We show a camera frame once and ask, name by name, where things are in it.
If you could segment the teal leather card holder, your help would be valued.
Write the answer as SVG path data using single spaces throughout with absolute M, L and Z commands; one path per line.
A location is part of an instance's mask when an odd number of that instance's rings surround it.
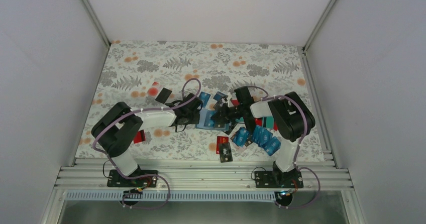
M 228 131 L 230 124 L 220 124 L 212 119 L 212 116 L 216 112 L 216 110 L 201 109 L 199 112 L 199 122 L 195 125 L 195 128 L 211 131 Z

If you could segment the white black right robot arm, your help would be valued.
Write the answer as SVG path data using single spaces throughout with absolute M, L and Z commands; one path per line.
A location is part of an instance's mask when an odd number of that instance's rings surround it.
M 274 161 L 272 181 L 277 187 L 285 187 L 291 182 L 290 171 L 297 168 L 297 155 L 305 136 L 315 127 L 313 114 L 296 92 L 285 95 L 264 97 L 255 101 L 248 86 L 234 90 L 238 105 L 229 106 L 223 103 L 211 116 L 215 123 L 230 124 L 243 119 L 246 133 L 240 134 L 239 143 L 251 137 L 253 142 L 269 151 L 278 150 L 279 155 Z M 272 137 L 263 127 L 256 124 L 257 119 L 272 117 L 277 131 L 288 144 L 273 145 Z

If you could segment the red card under left arm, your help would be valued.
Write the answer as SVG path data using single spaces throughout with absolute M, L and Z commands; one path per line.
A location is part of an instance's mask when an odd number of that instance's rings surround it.
M 144 133 L 143 130 L 138 131 L 136 133 L 135 137 L 133 138 L 134 144 L 144 142 L 145 140 L 146 140 L 146 137 L 145 137 L 145 133 Z

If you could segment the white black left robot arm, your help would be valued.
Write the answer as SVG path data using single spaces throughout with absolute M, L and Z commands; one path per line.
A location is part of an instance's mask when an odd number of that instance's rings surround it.
M 138 164 L 129 146 L 140 130 L 159 127 L 178 127 L 197 124 L 202 100 L 190 93 L 183 100 L 167 103 L 165 107 L 132 110 L 126 103 L 116 103 L 95 125 L 91 134 L 95 138 L 93 148 L 107 155 L 126 186 L 139 182 Z

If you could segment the blue card front left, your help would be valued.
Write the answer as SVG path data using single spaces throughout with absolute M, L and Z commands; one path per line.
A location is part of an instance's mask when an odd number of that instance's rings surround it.
M 202 101 L 202 108 L 206 108 L 210 97 L 211 97 L 211 95 L 209 93 L 206 93 L 206 92 L 201 92 L 199 94 L 199 99 Z

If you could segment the red yellow logo card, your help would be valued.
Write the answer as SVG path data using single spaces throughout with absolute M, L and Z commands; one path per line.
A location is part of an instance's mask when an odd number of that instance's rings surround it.
M 217 136 L 217 144 L 216 144 L 216 154 L 220 153 L 220 147 L 224 143 L 229 142 L 229 137 L 227 136 Z

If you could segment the black card near left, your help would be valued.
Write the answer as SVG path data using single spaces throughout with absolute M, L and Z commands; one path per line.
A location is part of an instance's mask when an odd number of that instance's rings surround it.
M 171 94 L 172 94 L 171 90 L 167 88 L 162 88 L 160 92 L 157 94 L 155 100 L 161 104 L 165 104 Z

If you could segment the white card with red circle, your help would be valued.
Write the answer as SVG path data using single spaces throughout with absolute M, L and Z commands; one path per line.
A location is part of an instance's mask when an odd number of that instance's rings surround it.
M 156 98 L 161 90 L 163 89 L 163 86 L 158 82 L 153 82 L 152 85 L 147 90 L 147 95 Z

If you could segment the blue card pile front right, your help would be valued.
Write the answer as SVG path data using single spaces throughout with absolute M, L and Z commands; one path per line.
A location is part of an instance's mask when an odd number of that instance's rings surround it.
M 281 141 L 268 129 L 261 126 L 256 126 L 253 133 L 245 127 L 241 127 L 231 136 L 231 141 L 239 148 L 247 148 L 251 144 L 256 144 L 269 156 L 275 154 L 281 147 Z

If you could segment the floral patterned table mat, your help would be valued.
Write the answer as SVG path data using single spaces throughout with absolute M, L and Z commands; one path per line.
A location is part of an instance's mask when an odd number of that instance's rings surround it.
M 313 111 L 296 46 L 116 40 L 106 58 L 75 157 L 106 159 L 92 148 L 90 131 L 117 102 L 130 107 L 160 107 L 149 92 L 154 82 L 172 90 L 167 100 L 172 102 L 182 99 L 182 86 L 191 78 L 199 79 L 201 91 L 211 94 L 206 109 L 213 110 L 216 92 L 233 94 L 235 88 L 249 85 L 265 89 L 269 96 L 295 91 Z M 144 132 L 146 140 L 129 147 L 134 158 L 220 163 L 216 139 L 223 132 L 194 125 L 180 133 L 174 127 Z M 297 160 L 325 160 L 317 127 L 303 139 Z

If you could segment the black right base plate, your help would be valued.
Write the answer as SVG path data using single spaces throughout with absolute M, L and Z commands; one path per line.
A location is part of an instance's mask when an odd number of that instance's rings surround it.
M 300 171 L 293 169 L 289 172 L 255 171 L 257 188 L 303 188 L 303 178 Z

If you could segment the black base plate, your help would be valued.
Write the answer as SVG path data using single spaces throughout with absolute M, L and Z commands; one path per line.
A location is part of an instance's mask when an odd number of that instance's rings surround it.
M 255 171 L 257 188 L 303 188 L 303 178 L 300 171 L 293 169 L 289 172 Z
M 107 187 L 150 187 L 154 188 L 157 185 L 158 178 L 156 176 L 139 177 L 137 179 L 126 179 L 122 177 L 117 170 L 111 170 L 108 175 Z

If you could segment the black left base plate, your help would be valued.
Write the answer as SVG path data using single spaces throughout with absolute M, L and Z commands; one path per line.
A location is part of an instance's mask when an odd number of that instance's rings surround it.
M 137 179 L 126 179 L 122 177 L 117 170 L 111 170 L 108 175 L 107 187 L 150 187 L 154 188 L 157 185 L 158 178 L 156 176 L 139 177 Z

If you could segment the aluminium rail frame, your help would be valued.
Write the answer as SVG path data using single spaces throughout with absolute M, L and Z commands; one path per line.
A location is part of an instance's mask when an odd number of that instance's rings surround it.
M 214 161 L 149 160 L 139 159 L 142 169 L 158 170 L 168 181 L 171 190 L 255 190 L 251 172 L 255 167 L 271 169 L 265 161 Z M 352 189 L 349 170 L 338 169 L 332 161 L 301 162 L 304 190 Z M 106 189 L 103 170 L 112 169 L 103 159 L 76 159 L 71 167 L 61 167 L 56 182 L 57 189 Z

